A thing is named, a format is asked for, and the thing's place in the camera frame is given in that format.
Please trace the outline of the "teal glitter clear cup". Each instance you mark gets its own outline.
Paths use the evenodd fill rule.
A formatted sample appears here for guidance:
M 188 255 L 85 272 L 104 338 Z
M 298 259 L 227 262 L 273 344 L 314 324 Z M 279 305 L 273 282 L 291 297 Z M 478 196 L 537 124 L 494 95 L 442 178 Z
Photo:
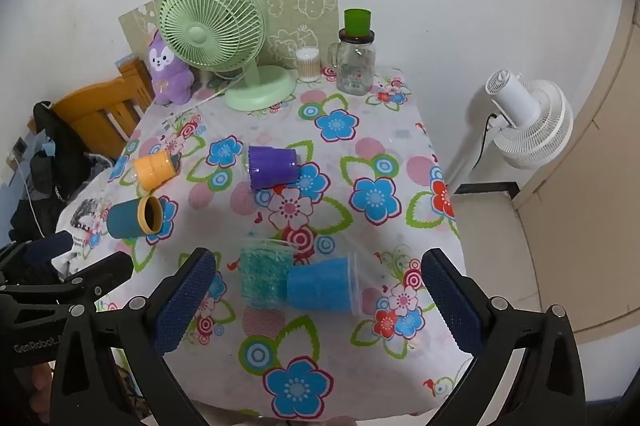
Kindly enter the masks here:
M 293 268 L 294 249 L 288 242 L 247 239 L 241 245 L 241 295 L 259 309 L 280 309 L 286 303 L 286 280 Z

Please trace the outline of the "dark teal yellow-lined cup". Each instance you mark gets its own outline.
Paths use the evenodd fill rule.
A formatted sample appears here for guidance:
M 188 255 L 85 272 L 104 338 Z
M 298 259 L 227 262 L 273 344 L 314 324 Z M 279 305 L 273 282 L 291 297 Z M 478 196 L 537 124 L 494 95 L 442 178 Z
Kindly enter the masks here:
M 156 235 L 163 224 L 163 208 L 158 198 L 147 195 L 113 205 L 107 213 L 106 227 L 114 239 Z

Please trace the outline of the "orange plastic cup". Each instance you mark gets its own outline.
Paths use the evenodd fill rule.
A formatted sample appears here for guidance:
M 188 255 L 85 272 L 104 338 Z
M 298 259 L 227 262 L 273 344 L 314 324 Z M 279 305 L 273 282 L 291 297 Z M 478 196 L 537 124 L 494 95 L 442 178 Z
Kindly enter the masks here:
M 153 191 L 178 174 L 179 154 L 170 154 L 167 150 L 145 155 L 134 161 L 134 174 L 142 189 Z

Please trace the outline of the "blue plastic cup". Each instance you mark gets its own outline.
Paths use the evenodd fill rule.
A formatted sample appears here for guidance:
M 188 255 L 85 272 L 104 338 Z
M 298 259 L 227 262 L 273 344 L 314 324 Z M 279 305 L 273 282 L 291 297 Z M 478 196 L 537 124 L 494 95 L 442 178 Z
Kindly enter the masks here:
M 348 253 L 318 264 L 292 267 L 286 278 L 286 302 L 298 310 L 359 315 L 356 255 Z

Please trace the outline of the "purple plastic cup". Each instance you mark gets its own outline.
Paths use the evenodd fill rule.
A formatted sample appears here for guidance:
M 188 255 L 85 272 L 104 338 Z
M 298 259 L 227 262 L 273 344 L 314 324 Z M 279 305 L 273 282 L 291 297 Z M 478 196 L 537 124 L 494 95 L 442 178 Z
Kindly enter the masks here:
M 295 183 L 298 178 L 297 154 L 294 149 L 249 146 L 248 177 L 253 191 Z

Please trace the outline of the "green cup on jar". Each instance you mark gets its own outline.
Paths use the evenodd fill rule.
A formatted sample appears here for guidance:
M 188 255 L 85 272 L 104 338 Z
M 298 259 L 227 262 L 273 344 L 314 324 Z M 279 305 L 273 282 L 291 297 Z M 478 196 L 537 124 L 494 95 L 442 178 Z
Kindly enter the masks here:
M 344 11 L 344 31 L 354 38 L 367 38 L 371 31 L 370 10 L 364 8 L 348 8 Z

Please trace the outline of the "dark clothes pile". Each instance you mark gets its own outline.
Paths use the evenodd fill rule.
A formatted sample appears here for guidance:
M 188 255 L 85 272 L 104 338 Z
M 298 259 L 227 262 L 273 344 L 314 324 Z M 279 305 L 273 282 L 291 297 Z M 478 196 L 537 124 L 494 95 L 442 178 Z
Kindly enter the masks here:
M 12 242 L 53 235 L 63 209 L 99 172 L 114 165 L 110 157 L 90 152 L 77 131 L 53 111 L 51 102 L 35 104 L 32 120 L 40 142 L 21 175 L 26 188 L 10 219 Z

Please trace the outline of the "wooden chair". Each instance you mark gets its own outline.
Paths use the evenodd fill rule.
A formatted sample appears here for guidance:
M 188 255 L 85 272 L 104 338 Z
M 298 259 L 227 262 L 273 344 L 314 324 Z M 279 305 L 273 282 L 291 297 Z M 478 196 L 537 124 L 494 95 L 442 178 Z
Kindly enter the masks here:
M 91 152 L 113 159 L 124 150 L 154 99 L 142 60 L 127 58 L 117 69 L 116 79 L 82 87 L 52 107 Z

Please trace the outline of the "floral tablecloth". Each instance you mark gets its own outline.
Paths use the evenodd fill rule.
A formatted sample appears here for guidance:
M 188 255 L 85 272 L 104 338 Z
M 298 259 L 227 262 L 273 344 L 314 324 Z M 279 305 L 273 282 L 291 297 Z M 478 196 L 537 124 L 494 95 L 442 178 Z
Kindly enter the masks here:
M 326 73 L 249 113 L 226 106 L 217 80 L 186 106 L 154 105 L 111 171 L 81 192 L 99 194 L 108 210 L 147 195 L 163 208 L 159 233 L 114 239 L 106 228 L 76 270 L 116 251 L 131 257 L 134 274 L 101 309 L 151 293 L 199 246 L 214 253 L 213 283 L 166 358 L 198 403 L 282 420 L 423 413 L 446 399 L 470 363 L 420 278 L 432 247 L 457 266 L 463 254 L 411 90 L 398 71 L 378 73 L 362 97 L 333 81 Z M 294 149 L 296 182 L 253 191 L 249 146 Z M 180 155 L 178 174 L 148 192 L 134 161 L 160 150 Z M 247 239 L 288 242 L 297 266 L 354 253 L 359 315 L 248 305 L 240 276 Z

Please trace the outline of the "purple plush toy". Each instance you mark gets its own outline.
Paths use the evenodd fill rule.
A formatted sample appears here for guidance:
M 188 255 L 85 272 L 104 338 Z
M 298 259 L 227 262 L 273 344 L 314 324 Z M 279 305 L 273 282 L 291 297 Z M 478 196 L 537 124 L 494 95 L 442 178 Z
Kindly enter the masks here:
M 154 102 L 161 106 L 185 105 L 191 99 L 194 75 L 165 44 L 159 30 L 151 36 L 148 61 Z

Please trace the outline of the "white floor fan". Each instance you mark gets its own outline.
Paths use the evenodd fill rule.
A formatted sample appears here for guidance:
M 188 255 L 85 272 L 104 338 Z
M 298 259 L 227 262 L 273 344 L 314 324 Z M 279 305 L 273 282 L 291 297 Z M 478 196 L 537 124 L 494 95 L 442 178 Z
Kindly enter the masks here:
M 500 113 L 492 142 L 506 163 L 536 169 L 559 157 L 570 140 L 574 115 L 558 85 L 522 81 L 521 75 L 502 69 L 487 80 L 485 93 Z

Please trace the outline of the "cotton swab container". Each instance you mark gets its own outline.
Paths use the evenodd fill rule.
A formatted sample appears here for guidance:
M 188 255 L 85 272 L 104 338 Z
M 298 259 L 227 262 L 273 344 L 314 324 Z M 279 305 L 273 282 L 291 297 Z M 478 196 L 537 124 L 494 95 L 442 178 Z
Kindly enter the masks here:
M 296 68 L 300 82 L 310 83 L 321 76 L 321 58 L 318 47 L 303 47 L 296 50 Z

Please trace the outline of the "green desk fan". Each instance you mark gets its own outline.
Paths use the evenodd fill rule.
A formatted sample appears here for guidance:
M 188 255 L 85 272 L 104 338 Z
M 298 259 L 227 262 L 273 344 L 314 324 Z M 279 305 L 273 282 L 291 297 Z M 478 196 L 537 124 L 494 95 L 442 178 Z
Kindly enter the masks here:
M 264 0 L 160 0 L 157 22 L 178 58 L 228 82 L 221 94 L 229 108 L 258 111 L 293 94 L 290 71 L 257 63 L 267 41 Z

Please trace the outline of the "glass mason jar mug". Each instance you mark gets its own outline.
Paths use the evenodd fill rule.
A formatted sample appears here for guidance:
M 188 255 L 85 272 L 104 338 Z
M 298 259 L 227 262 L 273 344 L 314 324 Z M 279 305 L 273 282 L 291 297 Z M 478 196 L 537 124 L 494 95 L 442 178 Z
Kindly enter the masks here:
M 338 32 L 338 41 L 330 45 L 328 59 L 335 72 L 338 90 L 346 94 L 364 96 L 370 92 L 375 75 L 375 33 L 366 36 Z

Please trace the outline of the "green patterned board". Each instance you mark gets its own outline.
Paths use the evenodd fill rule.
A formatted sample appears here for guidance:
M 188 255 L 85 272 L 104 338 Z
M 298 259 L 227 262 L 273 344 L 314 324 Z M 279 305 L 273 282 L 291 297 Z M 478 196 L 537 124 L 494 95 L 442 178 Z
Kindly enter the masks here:
M 299 48 L 316 47 L 323 67 L 340 30 L 338 0 L 264 0 L 268 16 L 267 39 L 257 63 L 296 67 Z

